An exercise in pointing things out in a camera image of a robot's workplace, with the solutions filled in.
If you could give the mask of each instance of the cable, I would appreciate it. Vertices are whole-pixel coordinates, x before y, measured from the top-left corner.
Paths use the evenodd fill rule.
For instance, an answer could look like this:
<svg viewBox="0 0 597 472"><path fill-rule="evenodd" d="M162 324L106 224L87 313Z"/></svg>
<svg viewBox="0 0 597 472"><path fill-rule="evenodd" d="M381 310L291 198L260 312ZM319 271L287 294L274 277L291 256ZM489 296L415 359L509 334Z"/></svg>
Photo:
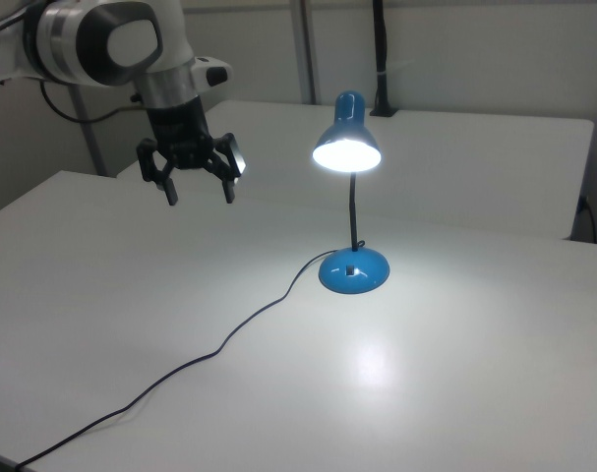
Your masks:
<svg viewBox="0 0 597 472"><path fill-rule="evenodd" d="M85 426L84 428L81 428L79 431L77 431L76 433L73 433L71 436L69 436L68 438L66 438L65 440L62 440L61 442L59 442L56 445L53 445L52 447L50 447L49 449L41 452L40 454L35 455L34 457L21 462L20 464L17 464L14 467L14 470L16 472L20 472L20 470L31 464L32 462L36 462L38 459L44 457L45 455L50 454L51 452L59 449L60 447L62 447L63 445L70 443L72 440L74 440L75 438L81 436L83 433L85 433L86 431L94 428L95 426L103 423L106 420L109 420L110 418L120 415L122 413L125 413L126 411L128 411L130 408L132 408L134 405L136 405L143 397L145 397L148 393L150 393L153 389L155 389L157 386L159 386L160 384L162 384L163 382L165 382L167 379L169 379L170 377L174 376L175 374L177 374L178 372L194 366L196 364L199 364L201 362L207 361L208 359L212 359L213 357L215 357L217 354L219 354L222 349L224 348L224 346L228 343L228 341L232 338L232 336L234 336L243 326L247 325L251 320L253 320L254 318L256 318L258 315L260 315L262 312L264 312L265 310L270 309L271 307L278 305L280 302L282 302L285 298L287 298L287 296L289 295L289 292L291 292L292 288L294 287L294 285L296 284L296 282L298 281L298 279L300 278L300 276L309 268L309 266L314 263L316 260L318 260L319 258L323 257L323 256L327 256L328 254L334 253L335 251L326 251L325 253L321 253L318 254L317 256L315 256L314 258L310 259L306 264L304 264L302 266L302 268L298 271L298 273L296 274L296 276L294 277L294 279L291 281L291 283L289 284L289 288L287 289L287 291L285 292L285 294L274 300L271 303L268 303L267 305L265 305L264 307L260 308L257 312L255 312L254 314L252 314L250 317L248 317L245 321L243 321L242 323L240 323L237 327L235 327L230 334L228 334L226 336L226 338L223 340L223 342L221 343L221 345L219 345L219 347L214 350L213 352L205 355L205 356L201 356L198 357L197 359L194 359L193 361L187 362L186 364L181 365L180 367L174 369L173 371L169 372L168 374L166 374L165 376L161 377L159 380L157 380L156 382L152 383L148 388L146 388L146 390L141 393L139 396L137 396L134 400L132 400L127 406L124 406L123 408L120 408L116 411L113 411L112 413L108 413L107 415L99 418L98 420L93 421L92 423L90 423L88 426Z"/></svg>
<svg viewBox="0 0 597 472"><path fill-rule="evenodd" d="M99 116L97 118L92 118L89 120L81 120L80 118L75 118L73 116L67 115L66 113L61 111L57 106L55 106L55 104L51 101L51 98L49 97L49 94L46 91L46 87L44 86L44 81L40 81L40 92L42 93L42 97L44 98L44 101L46 101L46 104L49 105L49 107L56 114L58 114L65 120L71 121L73 123L77 123L79 125L92 125L94 123L99 123L101 121L107 120L108 118L112 118L114 115L116 115L117 113L121 113L122 111L145 111L145 108L142 106L122 106L120 108L112 110L109 113L106 113L103 116Z"/></svg>
<svg viewBox="0 0 597 472"><path fill-rule="evenodd" d="M19 12L20 12L20 10L13 13L12 15L17 15ZM21 12L21 14L17 15L14 18L12 18L12 15L7 17L5 20L1 20L1 22L5 22L5 23L0 24L0 31L5 30L5 29L9 28L11 25L15 25L16 23L22 21L23 18L25 17L25 10L23 10Z"/></svg>
<svg viewBox="0 0 597 472"><path fill-rule="evenodd" d="M593 244L597 244L597 232L595 231L595 218L593 217L593 210L591 209L591 205L587 200L583 203L583 208L586 209L589 213L589 217L591 218L591 231L593 232Z"/></svg>

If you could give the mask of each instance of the desk lamp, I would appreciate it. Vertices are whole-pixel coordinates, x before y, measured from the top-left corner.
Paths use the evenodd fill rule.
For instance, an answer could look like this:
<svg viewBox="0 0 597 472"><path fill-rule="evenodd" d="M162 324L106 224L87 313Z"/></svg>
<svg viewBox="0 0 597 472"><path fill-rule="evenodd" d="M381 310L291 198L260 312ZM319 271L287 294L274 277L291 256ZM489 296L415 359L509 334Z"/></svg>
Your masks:
<svg viewBox="0 0 597 472"><path fill-rule="evenodd" d="M386 258L357 242L356 172L372 169L381 162L377 142L364 126L365 108L360 93L351 90L342 93L335 102L333 125L322 135L313 152L314 160L322 167L350 173L351 247L328 256L320 265L319 273L324 287L344 294L374 290L389 276Z"/></svg>

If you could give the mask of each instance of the lamp base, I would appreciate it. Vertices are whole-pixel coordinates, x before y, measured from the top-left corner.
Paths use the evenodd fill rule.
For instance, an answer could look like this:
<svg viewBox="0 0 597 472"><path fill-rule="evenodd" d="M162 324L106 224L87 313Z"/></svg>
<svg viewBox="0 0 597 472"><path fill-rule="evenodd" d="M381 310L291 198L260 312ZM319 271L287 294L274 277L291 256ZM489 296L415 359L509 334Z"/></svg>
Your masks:
<svg viewBox="0 0 597 472"><path fill-rule="evenodd" d="M372 249L341 249L323 260L319 276L322 285L333 292L365 293L388 280L389 264Z"/></svg>

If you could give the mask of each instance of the lamp shade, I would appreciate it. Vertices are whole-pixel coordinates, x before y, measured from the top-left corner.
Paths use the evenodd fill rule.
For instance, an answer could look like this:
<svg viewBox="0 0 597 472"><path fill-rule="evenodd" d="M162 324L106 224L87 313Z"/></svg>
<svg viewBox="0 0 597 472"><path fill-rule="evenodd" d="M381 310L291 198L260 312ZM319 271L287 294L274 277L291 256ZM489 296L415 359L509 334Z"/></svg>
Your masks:
<svg viewBox="0 0 597 472"><path fill-rule="evenodd" d="M335 120L318 140L313 158L339 172L361 172L381 162L377 141L364 126L366 102L357 91L345 91L335 101Z"/></svg>

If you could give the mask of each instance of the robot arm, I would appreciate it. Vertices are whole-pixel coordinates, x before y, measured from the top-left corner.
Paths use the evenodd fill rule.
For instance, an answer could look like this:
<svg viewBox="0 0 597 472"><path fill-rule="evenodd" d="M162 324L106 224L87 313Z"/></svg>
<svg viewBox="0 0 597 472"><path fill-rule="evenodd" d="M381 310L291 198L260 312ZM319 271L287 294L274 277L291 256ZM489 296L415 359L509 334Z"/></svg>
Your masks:
<svg viewBox="0 0 597 472"><path fill-rule="evenodd" d="M0 21L0 82L134 84L155 136L137 148L143 178L164 190L171 205L173 168L204 168L222 181L226 200L234 200L243 157L231 134L210 136L198 96L231 76L227 64L194 56L179 0L36 0ZM155 151L167 160L163 169L156 168Z"/></svg>

